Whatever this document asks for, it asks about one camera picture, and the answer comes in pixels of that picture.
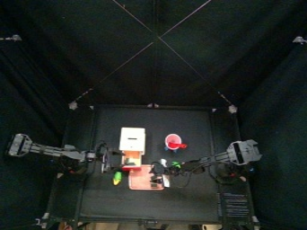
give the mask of cable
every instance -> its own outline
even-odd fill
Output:
[[[212,166],[212,165],[214,165],[214,164],[230,164],[229,162],[212,162],[212,163],[202,163],[202,164],[198,164],[192,170],[190,170],[190,172],[189,172],[189,174],[188,174],[188,179],[186,179],[186,182],[185,182],[185,184],[182,185],[182,186],[176,186],[176,188],[185,188],[186,187],[186,185],[189,184],[189,181],[190,181],[190,177],[192,177],[192,174],[193,174],[193,171],[196,171],[200,167],[209,167],[209,166]]]

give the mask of black table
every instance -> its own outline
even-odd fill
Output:
[[[177,162],[198,159],[224,152],[229,143],[240,139],[236,118],[224,108],[96,106],[71,111],[63,142],[86,150],[102,140],[109,148],[117,149],[121,127],[145,129],[142,164],[160,158]],[[164,150],[164,138],[170,133],[177,134],[188,145],[176,153]],[[51,218],[59,217],[73,223],[136,221],[149,224],[158,221],[213,224],[226,221],[221,218],[220,186],[208,171],[193,175],[184,188],[176,186],[185,184],[188,178],[174,178],[170,188],[164,190],[129,190],[126,176],[113,186],[112,174],[101,174],[96,162],[88,168],[88,175],[65,175],[55,179],[47,207]],[[242,187],[240,192],[248,192],[248,187]]]

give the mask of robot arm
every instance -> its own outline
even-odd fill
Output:
[[[200,158],[198,163],[204,164],[204,166],[209,166],[213,163],[232,163],[240,166],[249,162],[256,162],[261,158],[256,145],[257,143],[253,140],[232,142],[226,152]]]
[[[65,145],[63,148],[43,146],[33,143],[29,139],[29,136],[23,134],[15,134],[13,136],[6,153],[14,157],[22,157],[27,153],[50,155],[54,157],[66,156],[67,158],[78,160],[79,162],[84,162],[86,157],[85,153],[78,152],[73,146]]]
[[[218,171],[229,170],[226,173],[232,174],[234,170],[242,169],[249,162],[260,160],[261,155],[258,154],[256,145],[257,143],[253,140],[236,141],[229,144],[226,152],[224,153],[182,163],[172,162],[170,165],[166,165],[165,160],[161,159],[160,163],[152,163],[150,172],[154,175],[177,176],[182,173],[200,173],[206,167],[216,165]]]

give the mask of orange object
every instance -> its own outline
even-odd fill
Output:
[[[153,176],[153,173],[148,173],[150,171],[150,165],[142,164],[140,166],[141,170],[129,171],[129,189],[130,190],[164,190],[164,187],[161,184],[156,184],[156,187],[150,186],[150,177]]]

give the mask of red object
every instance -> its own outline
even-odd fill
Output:
[[[168,143],[168,147],[169,148],[186,148],[186,144],[176,144],[176,143],[172,143],[172,142],[169,142]]]

